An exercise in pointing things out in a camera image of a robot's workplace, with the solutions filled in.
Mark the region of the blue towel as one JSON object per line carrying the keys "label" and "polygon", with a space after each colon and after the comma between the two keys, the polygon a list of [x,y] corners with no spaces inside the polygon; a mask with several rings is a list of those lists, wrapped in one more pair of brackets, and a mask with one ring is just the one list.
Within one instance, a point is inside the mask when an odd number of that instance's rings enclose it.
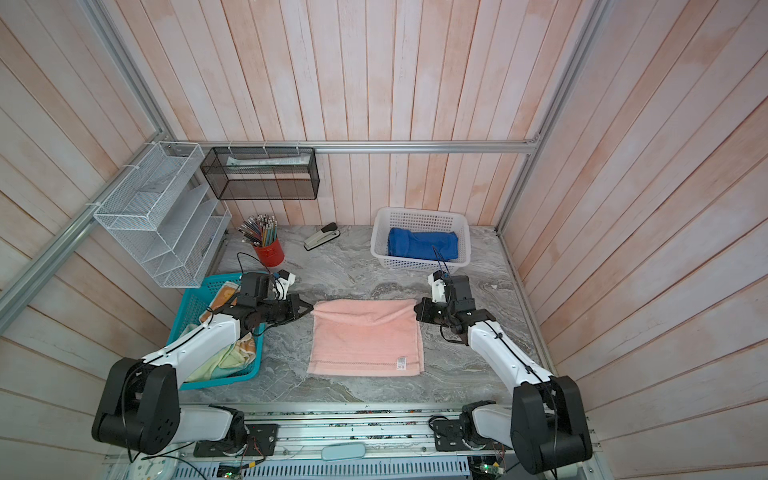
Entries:
{"label": "blue towel", "polygon": [[412,232],[391,228],[387,242],[389,256],[446,261],[459,258],[459,240],[454,232]]}

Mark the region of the pink towel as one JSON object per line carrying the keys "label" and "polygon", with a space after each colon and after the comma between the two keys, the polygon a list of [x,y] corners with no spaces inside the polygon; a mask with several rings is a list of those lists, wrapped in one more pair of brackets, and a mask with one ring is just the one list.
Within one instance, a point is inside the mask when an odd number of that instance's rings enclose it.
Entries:
{"label": "pink towel", "polygon": [[312,311],[308,373],[316,376],[412,377],[425,371],[423,340],[407,300],[330,300]]}

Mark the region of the white plastic basket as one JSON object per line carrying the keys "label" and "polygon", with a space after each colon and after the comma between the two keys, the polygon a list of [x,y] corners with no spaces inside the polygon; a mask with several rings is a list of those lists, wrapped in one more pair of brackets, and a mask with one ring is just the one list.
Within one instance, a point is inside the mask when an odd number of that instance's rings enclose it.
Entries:
{"label": "white plastic basket", "polygon": [[[459,258],[456,260],[418,260],[388,255],[387,238],[391,228],[412,232],[454,232],[459,240]],[[470,229],[467,219],[457,213],[382,208],[376,215],[371,236],[371,254],[382,266],[413,271],[434,271],[447,266],[450,272],[466,267],[471,261]]]}

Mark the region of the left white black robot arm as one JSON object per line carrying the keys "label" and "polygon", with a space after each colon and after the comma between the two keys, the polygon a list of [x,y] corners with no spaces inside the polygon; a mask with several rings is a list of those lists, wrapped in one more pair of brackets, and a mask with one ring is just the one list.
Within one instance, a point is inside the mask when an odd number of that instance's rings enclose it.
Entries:
{"label": "left white black robot arm", "polygon": [[251,434],[243,412],[223,406],[183,408],[179,390],[193,373],[259,328],[283,326],[312,311],[291,292],[294,274],[248,272],[207,319],[166,347],[141,358],[124,357],[109,370],[92,438],[147,455],[175,443],[206,442],[225,456],[246,452]]}

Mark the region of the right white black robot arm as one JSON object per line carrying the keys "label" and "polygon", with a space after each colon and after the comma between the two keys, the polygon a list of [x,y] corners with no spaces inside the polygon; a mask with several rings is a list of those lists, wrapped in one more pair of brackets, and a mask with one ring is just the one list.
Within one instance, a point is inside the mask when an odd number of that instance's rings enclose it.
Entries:
{"label": "right white black robot arm", "polygon": [[532,474],[554,478],[566,466],[593,456],[593,442],[579,387],[538,365],[504,332],[486,309],[476,307],[469,278],[436,271],[431,295],[414,307],[416,320],[449,328],[453,341],[478,353],[511,394],[509,407],[479,401],[462,408],[458,427],[470,447],[499,444],[512,449]]}

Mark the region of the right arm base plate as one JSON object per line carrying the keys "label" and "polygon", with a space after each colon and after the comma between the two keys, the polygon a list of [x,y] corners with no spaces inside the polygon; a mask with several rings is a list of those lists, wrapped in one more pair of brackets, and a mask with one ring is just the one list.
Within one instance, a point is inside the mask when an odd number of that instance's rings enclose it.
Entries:
{"label": "right arm base plate", "polygon": [[482,446],[474,442],[465,420],[452,420],[442,415],[432,416],[428,427],[433,433],[435,448],[439,452],[478,450]]}

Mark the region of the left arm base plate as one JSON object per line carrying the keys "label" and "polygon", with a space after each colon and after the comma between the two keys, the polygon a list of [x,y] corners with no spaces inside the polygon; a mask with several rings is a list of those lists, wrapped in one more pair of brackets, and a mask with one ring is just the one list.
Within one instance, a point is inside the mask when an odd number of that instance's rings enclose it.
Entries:
{"label": "left arm base plate", "polygon": [[275,452],[278,438],[278,424],[244,424],[223,439],[202,440],[195,444],[195,458],[256,456],[270,457]]}

